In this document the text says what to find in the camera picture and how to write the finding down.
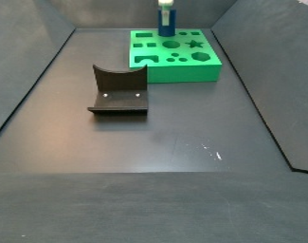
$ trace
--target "star-shaped hole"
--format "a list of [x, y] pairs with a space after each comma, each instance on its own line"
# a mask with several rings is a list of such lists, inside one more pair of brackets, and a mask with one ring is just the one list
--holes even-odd
[[196, 42], [195, 40], [192, 40], [191, 42], [186, 43], [190, 45], [191, 48], [195, 48], [195, 47], [203, 47], [203, 42]]

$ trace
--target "hexagonal hole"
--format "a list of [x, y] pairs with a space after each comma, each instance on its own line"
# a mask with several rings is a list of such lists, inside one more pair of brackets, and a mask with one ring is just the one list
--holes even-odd
[[192, 58], [200, 62], [207, 62], [208, 60], [211, 60], [211, 56], [208, 53], [204, 52], [196, 52], [192, 54]]

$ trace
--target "small hole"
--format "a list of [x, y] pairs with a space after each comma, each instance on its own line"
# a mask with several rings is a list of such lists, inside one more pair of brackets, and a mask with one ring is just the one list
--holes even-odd
[[153, 33], [137, 33], [137, 37], [153, 37]]
[[157, 43], [147, 43], [147, 46], [149, 47], [157, 47], [158, 45], [157, 45]]

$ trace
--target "scratch mark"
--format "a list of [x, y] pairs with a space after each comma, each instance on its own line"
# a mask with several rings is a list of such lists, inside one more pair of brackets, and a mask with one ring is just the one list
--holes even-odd
[[218, 152], [218, 157], [219, 157], [219, 160], [222, 160], [222, 157], [220, 157], [220, 155], [219, 155], [219, 152]]

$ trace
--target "circular hole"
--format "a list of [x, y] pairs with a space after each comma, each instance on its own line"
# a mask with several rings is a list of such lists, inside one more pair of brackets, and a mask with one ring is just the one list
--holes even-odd
[[181, 44], [175, 41], [166, 41], [166, 42], [163, 42], [163, 46], [166, 48], [179, 48]]

